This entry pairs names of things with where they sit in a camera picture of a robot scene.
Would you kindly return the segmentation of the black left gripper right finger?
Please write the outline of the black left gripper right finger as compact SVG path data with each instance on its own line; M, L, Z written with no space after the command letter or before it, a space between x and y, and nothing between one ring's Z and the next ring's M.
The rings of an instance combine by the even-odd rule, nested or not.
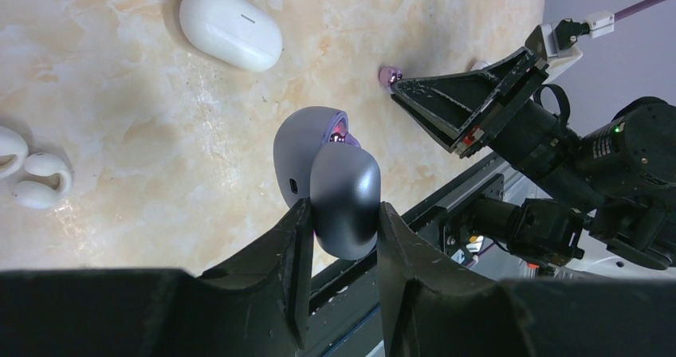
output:
M490 280L379 208L388 356L672 356L673 280Z

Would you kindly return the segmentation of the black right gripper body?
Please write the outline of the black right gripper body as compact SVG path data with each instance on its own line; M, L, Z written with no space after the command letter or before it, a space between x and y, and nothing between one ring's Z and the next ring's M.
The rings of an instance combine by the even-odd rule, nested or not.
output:
M602 206L603 197L573 166L581 138L568 127L569 102L560 98L558 114L536 102L546 76L535 66L463 73L459 100L476 117L459 136L459 155L489 147L549 196L588 213Z

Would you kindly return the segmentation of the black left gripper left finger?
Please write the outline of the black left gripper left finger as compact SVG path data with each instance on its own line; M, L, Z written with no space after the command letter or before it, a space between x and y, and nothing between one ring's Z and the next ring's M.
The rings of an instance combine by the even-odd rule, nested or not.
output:
M9 271L4 356L296 356L307 343L311 206L193 277L181 269Z

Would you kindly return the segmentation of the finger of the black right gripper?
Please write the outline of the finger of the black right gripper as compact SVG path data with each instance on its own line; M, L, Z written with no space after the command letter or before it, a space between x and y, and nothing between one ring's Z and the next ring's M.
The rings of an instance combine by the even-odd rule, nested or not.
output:
M498 137L548 78L548 63L521 47L483 69L403 78L392 99L449 153L470 157Z

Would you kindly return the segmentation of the lavender charging case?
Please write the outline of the lavender charging case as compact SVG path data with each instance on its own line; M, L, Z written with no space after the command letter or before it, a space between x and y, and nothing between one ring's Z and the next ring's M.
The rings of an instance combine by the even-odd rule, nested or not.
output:
M374 248L381 202L375 158L351 133L348 114L311 106L288 116L273 141L273 164L283 199L308 199L320 247L343 260Z

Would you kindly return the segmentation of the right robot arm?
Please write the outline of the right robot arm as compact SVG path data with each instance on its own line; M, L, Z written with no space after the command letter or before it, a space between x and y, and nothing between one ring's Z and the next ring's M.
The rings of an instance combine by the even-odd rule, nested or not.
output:
M565 91L547 62L520 48L483 69L404 78L392 97L448 152L467 158L489 148L544 190L505 219L476 231L538 265L581 258L577 230L636 265L675 265L675 108L642 97L609 124L580 136L568 124Z

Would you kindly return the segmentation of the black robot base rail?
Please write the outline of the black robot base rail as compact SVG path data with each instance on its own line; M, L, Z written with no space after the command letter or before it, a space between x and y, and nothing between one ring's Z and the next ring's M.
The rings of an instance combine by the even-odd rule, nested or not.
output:
M438 228L442 215L497 174L509 170L487 155L402 214L415 231ZM299 356L383 356L383 331L374 251L359 261L336 261L312 278L308 345Z

